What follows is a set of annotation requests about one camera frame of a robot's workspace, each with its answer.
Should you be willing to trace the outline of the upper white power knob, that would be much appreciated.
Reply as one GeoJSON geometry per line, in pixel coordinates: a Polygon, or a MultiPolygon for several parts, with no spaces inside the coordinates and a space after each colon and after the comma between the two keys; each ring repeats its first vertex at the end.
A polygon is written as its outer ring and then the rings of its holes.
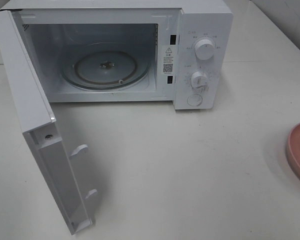
{"type": "Polygon", "coordinates": [[[209,60],[214,56],[216,44],[208,37],[200,38],[194,43],[194,52],[199,60],[209,60]]]}

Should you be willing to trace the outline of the round white door button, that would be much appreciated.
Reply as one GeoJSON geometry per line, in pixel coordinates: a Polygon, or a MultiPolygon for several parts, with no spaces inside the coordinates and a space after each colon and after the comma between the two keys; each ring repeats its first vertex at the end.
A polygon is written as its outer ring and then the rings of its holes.
{"type": "Polygon", "coordinates": [[[187,98],[187,103],[189,106],[198,107],[202,104],[203,97],[200,94],[193,94],[187,98]]]}

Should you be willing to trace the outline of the white timer knob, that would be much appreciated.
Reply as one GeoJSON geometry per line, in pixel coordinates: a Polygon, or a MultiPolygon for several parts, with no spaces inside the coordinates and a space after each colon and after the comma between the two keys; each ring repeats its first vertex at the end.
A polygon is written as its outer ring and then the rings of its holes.
{"type": "Polygon", "coordinates": [[[194,90],[206,87],[209,81],[210,78],[206,71],[196,71],[190,77],[190,85],[194,90]]]}

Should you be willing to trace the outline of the white microwave oven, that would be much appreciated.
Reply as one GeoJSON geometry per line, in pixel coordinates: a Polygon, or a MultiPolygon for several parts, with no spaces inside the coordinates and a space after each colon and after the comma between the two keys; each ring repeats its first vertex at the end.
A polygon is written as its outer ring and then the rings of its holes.
{"type": "Polygon", "coordinates": [[[10,0],[0,11],[13,11],[33,25],[34,45],[48,48],[53,65],[41,81],[49,103],[170,101],[176,110],[210,109],[217,92],[233,13],[222,0],[10,0]],[[199,60],[194,44],[211,38],[214,55],[199,60]],[[155,53],[141,80],[119,89],[89,90],[61,74],[68,48],[96,43],[141,45],[155,53]],[[162,46],[176,45],[174,73],[163,74],[162,46]],[[207,72],[208,85],[193,89],[191,75],[207,72]],[[187,98],[201,95],[200,106],[187,98]]]}

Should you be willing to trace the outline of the white warning label sticker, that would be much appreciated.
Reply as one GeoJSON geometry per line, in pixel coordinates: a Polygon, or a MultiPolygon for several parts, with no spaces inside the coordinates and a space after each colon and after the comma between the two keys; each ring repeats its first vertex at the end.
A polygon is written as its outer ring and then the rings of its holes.
{"type": "Polygon", "coordinates": [[[165,75],[175,72],[175,62],[177,59],[176,45],[163,45],[161,47],[161,72],[165,75]]]}

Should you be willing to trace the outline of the white microwave door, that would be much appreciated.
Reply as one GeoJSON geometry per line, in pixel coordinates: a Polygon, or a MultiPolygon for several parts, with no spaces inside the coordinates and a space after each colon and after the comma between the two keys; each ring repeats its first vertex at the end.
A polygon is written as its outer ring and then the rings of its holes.
{"type": "Polygon", "coordinates": [[[75,164],[87,158],[88,146],[67,151],[57,119],[41,81],[53,65],[48,48],[34,44],[34,26],[16,11],[0,11],[0,52],[22,135],[71,234],[93,224],[88,199],[97,193],[84,188],[75,164]]]}

